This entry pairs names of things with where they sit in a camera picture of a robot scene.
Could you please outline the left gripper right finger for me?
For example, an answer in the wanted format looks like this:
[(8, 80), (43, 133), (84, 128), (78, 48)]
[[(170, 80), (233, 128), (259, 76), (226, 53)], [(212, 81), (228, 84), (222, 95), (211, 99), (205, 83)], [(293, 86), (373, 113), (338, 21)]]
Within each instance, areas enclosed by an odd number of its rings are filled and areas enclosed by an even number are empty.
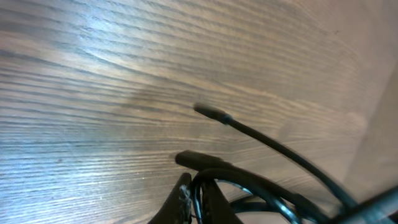
[(243, 224), (214, 180), (206, 180), (201, 189), (203, 224)]

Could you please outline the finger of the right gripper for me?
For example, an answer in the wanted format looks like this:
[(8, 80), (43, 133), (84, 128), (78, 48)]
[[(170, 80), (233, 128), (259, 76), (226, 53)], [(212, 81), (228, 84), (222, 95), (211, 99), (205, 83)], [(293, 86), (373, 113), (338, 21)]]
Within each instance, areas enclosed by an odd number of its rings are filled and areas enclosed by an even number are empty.
[(332, 224), (397, 224), (397, 186), (370, 198), (348, 212), (338, 215)]

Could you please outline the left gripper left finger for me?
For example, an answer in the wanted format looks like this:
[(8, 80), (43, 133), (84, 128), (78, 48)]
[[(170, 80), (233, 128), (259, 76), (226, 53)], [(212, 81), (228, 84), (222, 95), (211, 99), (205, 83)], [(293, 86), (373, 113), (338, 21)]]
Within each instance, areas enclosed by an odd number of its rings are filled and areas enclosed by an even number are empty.
[(191, 183), (191, 174), (183, 173), (149, 224), (191, 224)]

